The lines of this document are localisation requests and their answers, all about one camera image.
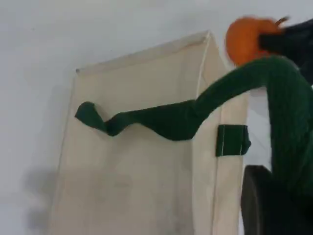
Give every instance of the orange object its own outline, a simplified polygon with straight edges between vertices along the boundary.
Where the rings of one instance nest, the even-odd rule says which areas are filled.
[[[243,17],[233,22],[226,34],[226,50],[230,59],[237,65],[245,64],[269,54],[259,48],[258,38],[262,33],[282,33],[279,25],[288,18],[279,21],[254,17]]]

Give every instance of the fabric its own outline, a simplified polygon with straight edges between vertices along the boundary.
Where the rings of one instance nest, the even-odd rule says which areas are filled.
[[[111,136],[140,123],[170,140],[188,140],[214,109],[261,86],[268,93],[273,177],[286,187],[303,212],[312,213],[307,210],[313,202],[313,91],[284,58],[272,56],[239,67],[197,100],[119,113],[106,122],[94,104],[87,102],[79,107],[76,118]]]
[[[246,125],[219,125],[216,140],[216,156],[244,155],[251,142]]]

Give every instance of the green fabric tube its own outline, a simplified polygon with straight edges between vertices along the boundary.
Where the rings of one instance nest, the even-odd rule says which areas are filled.
[[[309,203],[313,205],[313,90],[284,58],[271,56],[239,67],[196,100],[119,113],[106,122],[97,114],[94,104],[86,102],[75,116],[110,136],[130,124],[140,123],[170,140],[189,140],[224,102],[262,86],[268,93],[273,177],[286,186],[301,210],[307,212]]]

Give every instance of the black object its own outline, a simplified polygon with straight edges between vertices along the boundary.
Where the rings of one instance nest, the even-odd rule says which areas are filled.
[[[313,84],[313,19],[283,28],[282,34],[261,34],[259,47],[286,56]]]
[[[287,189],[263,166],[245,168],[241,210],[245,235],[313,234],[313,221],[300,212]]]

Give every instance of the green knitted sleeve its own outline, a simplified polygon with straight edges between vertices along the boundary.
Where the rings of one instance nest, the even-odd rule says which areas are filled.
[[[293,64],[281,57],[262,58],[237,68],[196,100],[119,113],[105,122],[94,104],[85,102],[75,116],[110,136],[140,123],[170,140],[189,140],[217,107],[261,86],[268,93],[273,176],[306,210],[302,199],[313,201],[313,91]]]

